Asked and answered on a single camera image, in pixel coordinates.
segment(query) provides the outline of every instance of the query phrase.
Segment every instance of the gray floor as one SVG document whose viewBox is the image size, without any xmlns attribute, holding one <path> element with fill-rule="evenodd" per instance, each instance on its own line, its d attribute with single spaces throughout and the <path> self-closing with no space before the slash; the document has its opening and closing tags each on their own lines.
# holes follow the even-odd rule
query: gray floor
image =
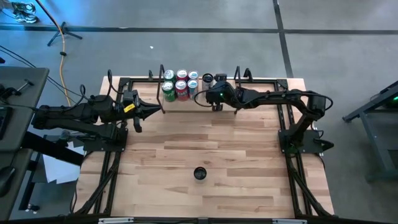
<svg viewBox="0 0 398 224">
<path fill-rule="evenodd" d="M 74 26 L 101 27 L 215 27 L 276 28 L 272 0 L 120 0 L 45 1 L 58 21 Z M 280 0 L 287 29 L 398 29 L 395 0 Z M 37 12 L 40 25 L 50 21 Z M 0 22 L 12 23 L 0 14 Z M 200 73 L 233 74 L 235 66 L 249 67 L 256 77 L 286 77 L 277 34 L 173 34 L 80 32 L 83 40 L 67 37 L 64 76 L 67 86 L 78 90 L 84 83 L 89 94 L 99 91 L 102 77 L 146 75 L 148 69 L 197 69 Z M 0 43 L 38 67 L 48 67 L 59 80 L 60 39 L 47 47 L 53 32 L 0 31 Z M 345 218 L 397 222 L 398 183 L 368 184 L 364 176 L 377 171 L 359 121 L 345 124 L 341 117 L 397 80 L 396 35 L 287 35 L 295 78 L 304 78 L 307 89 L 332 97 L 334 107 L 317 126 L 335 143 L 325 153 L 326 175 L 335 213 Z M 9 59 L 7 65 L 22 66 Z M 39 104 L 66 104 L 52 85 L 45 87 Z M 39 134 L 59 130 L 36 131 Z M 32 203 L 36 215 L 15 211 L 13 218 L 66 214 L 73 184 L 42 185 Z"/>
</svg>

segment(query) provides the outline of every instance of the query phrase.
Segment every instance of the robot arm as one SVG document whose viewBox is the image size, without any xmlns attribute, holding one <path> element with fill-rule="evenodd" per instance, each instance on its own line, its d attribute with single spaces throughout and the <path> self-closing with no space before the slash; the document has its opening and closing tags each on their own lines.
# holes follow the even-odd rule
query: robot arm
<svg viewBox="0 0 398 224">
<path fill-rule="evenodd" d="M 301 100 L 302 96 L 308 97 L 307 105 Z M 290 126 L 286 134 L 289 143 L 294 146 L 303 145 L 304 132 L 314 121 L 322 118 L 326 111 L 326 97 L 313 91 L 258 92 L 242 87 L 235 89 L 225 80 L 216 82 L 214 87 L 206 92 L 206 100 L 208 103 L 215 105 L 226 103 L 238 110 L 256 108 L 260 105 L 295 106 L 302 113 L 302 117 L 296 124 Z"/>
<path fill-rule="evenodd" d="M 159 105 L 142 101 L 137 90 L 126 90 L 123 93 L 123 106 L 114 105 L 108 95 L 92 96 L 87 103 L 72 107 L 43 105 L 36 111 L 32 125 L 36 129 L 63 128 L 115 141 L 118 140 L 119 128 L 110 122 L 133 119 L 134 128 L 140 133 L 140 119 L 146 119 L 158 110 Z M 98 118 L 104 124 L 95 125 Z"/>
</svg>

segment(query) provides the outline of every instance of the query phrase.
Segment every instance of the white paper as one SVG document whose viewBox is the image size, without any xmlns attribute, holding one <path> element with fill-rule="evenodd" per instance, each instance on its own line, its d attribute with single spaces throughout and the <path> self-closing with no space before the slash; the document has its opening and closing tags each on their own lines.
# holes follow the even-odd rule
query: white paper
<svg viewBox="0 0 398 224">
<path fill-rule="evenodd" d="M 81 155 L 84 154 L 83 146 L 74 147 L 73 142 L 68 142 L 68 149 L 75 151 Z M 50 156 L 43 155 L 45 175 L 47 182 L 57 180 L 57 184 L 62 184 L 77 180 L 80 175 L 80 166 L 63 162 Z"/>
</svg>

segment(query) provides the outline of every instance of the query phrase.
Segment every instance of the aluminum can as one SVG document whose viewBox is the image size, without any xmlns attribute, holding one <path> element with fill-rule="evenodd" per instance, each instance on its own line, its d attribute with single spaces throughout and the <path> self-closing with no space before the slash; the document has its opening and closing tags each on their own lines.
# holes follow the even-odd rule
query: aluminum can
<svg viewBox="0 0 398 224">
<path fill-rule="evenodd" d="M 198 80 L 192 79 L 188 81 L 188 94 L 189 98 L 193 100 L 193 97 L 198 93 Z"/>
<path fill-rule="evenodd" d="M 170 81 L 166 81 L 162 85 L 163 98 L 165 101 L 173 102 L 175 100 L 174 84 Z"/>
<path fill-rule="evenodd" d="M 185 69 L 180 69 L 177 72 L 177 81 L 178 80 L 184 80 L 185 82 L 188 81 L 188 73 L 187 73 L 187 71 Z"/>
<path fill-rule="evenodd" d="M 199 77 L 198 72 L 192 70 L 191 72 L 188 73 L 188 77 L 189 77 L 189 79 L 198 79 L 198 77 Z"/>
<path fill-rule="evenodd" d="M 170 81 L 172 83 L 175 83 L 177 81 L 177 78 L 175 77 L 174 71 L 173 70 L 166 70 L 163 74 L 164 76 L 164 81 Z"/>
<path fill-rule="evenodd" d="M 212 74 L 204 74 L 201 78 L 201 90 L 208 90 L 213 87 L 213 75 Z"/>
<path fill-rule="evenodd" d="M 184 80 L 179 80 L 175 83 L 175 91 L 177 92 L 178 100 L 185 101 L 185 100 L 189 99 L 188 86 Z"/>
</svg>

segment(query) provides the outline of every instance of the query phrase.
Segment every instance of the gray desk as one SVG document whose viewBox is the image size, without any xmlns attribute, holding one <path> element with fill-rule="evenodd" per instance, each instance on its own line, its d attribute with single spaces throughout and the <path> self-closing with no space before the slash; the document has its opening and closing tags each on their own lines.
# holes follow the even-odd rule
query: gray desk
<svg viewBox="0 0 398 224">
<path fill-rule="evenodd" d="M 23 89 L 21 96 L 10 96 L 8 102 L 14 105 L 36 107 L 48 74 L 47 68 L 0 67 L 0 83 L 6 88 L 19 88 L 24 84 L 24 79 L 27 78 L 34 86 Z M 0 140 L 0 168 L 9 166 L 14 153 L 16 153 L 12 163 L 12 166 L 16 168 L 16 174 L 12 180 L 11 190 L 4 197 L 0 197 L 0 220 L 9 218 L 30 162 L 32 150 L 19 149 L 19 147 L 32 115 L 31 109 L 14 108 L 3 140 Z"/>
</svg>

